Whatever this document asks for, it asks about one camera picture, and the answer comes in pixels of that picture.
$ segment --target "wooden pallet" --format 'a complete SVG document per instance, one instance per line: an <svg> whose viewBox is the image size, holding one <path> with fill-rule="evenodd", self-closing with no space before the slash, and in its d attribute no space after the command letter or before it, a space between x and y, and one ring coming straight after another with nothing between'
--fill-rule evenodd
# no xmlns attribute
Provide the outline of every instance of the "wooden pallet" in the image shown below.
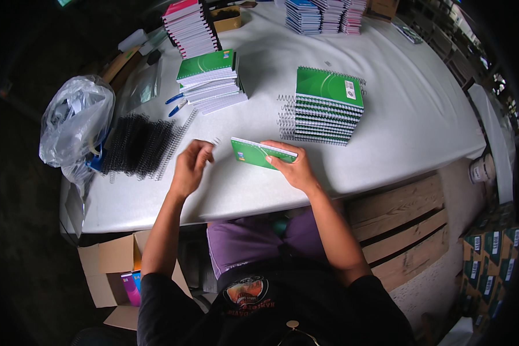
<svg viewBox="0 0 519 346"><path fill-rule="evenodd" d="M390 292L448 251L440 177L345 203L352 232L374 275Z"/></svg>

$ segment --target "black t-shirt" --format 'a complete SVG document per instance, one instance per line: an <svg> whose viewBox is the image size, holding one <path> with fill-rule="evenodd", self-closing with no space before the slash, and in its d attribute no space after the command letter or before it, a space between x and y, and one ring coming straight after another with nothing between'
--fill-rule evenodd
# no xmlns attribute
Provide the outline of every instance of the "black t-shirt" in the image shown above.
<svg viewBox="0 0 519 346"><path fill-rule="evenodd" d="M345 288L316 262L271 259L233 268L219 279L225 289L204 314L171 278L144 276L138 344L414 344L408 320L373 275ZM288 321L297 321L299 332Z"/></svg>

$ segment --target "purple shorts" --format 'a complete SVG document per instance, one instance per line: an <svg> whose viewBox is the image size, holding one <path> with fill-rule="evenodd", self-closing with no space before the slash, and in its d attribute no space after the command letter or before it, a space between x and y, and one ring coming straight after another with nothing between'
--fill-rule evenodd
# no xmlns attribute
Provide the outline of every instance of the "purple shorts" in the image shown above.
<svg viewBox="0 0 519 346"><path fill-rule="evenodd" d="M289 219L283 238L273 232L265 215L213 222L207 234L217 279L231 268L278 257L283 243L293 256L327 262L311 208Z"/></svg>

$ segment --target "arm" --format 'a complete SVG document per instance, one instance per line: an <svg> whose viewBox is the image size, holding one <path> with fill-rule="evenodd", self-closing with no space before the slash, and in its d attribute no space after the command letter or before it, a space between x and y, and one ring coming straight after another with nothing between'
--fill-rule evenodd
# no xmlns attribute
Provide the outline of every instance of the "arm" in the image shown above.
<svg viewBox="0 0 519 346"><path fill-rule="evenodd" d="M273 156L267 156L266 160L280 170L293 187L304 191L308 197L327 259L336 269L343 284L349 286L356 279L371 275L371 268L365 260L361 246L313 175L305 150L276 141L265 141L262 144L298 154L293 163L284 162Z"/></svg>
<svg viewBox="0 0 519 346"><path fill-rule="evenodd" d="M194 140L177 157L171 187L142 254L140 272L143 277L148 273L161 273L167 277L173 274L181 210L187 197L198 188L206 162L214 162L213 148L209 142Z"/></svg>

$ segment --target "marker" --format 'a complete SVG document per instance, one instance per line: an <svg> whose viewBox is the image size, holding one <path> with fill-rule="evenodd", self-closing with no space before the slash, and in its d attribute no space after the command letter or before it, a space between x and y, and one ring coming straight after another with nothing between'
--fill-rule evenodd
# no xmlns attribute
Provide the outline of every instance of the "marker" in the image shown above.
<svg viewBox="0 0 519 346"><path fill-rule="evenodd" d="M173 96L171 99L169 99L169 100L166 101L166 105L170 104L171 102L175 101L176 99L180 99L182 96L183 96L182 93Z"/></svg>
<svg viewBox="0 0 519 346"><path fill-rule="evenodd" d="M171 111L171 113L169 113L169 118L171 118L173 115L175 115L175 113L177 113L181 108L183 108L184 105L187 104L187 100L183 100L181 103L179 103L179 105L175 108L173 108L173 110Z"/></svg>

